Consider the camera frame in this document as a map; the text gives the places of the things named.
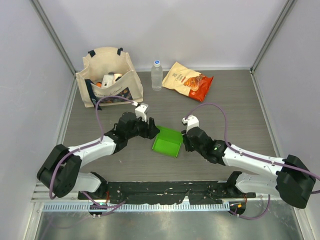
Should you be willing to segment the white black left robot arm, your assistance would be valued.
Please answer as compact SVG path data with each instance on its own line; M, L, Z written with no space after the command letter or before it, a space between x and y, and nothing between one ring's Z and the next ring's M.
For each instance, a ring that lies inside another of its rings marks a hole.
M159 132L154 118L143 121L133 112L125 112L102 138L73 147L56 145L36 177L51 191L52 197L63 198L77 191L80 199L90 196L100 200L107 195L107 181L96 172L81 173L80 169L99 158L118 153L134 137L153 139Z

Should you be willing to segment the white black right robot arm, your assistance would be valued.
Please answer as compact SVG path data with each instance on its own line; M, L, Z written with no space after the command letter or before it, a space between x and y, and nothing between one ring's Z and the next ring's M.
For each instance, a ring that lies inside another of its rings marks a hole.
M244 193L262 193L280 197L287 204L304 209L316 183L315 177L296 156L268 157L243 151L234 144L213 140L199 127L181 132L186 151L196 151L212 164L236 167L227 180L226 193L233 198Z

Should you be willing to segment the green paper box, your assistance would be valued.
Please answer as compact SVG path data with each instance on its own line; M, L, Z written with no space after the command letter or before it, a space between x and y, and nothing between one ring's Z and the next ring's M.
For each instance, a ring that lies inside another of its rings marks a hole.
M152 150L159 154L177 158L183 143L181 132L160 125L157 128L159 133L154 140Z

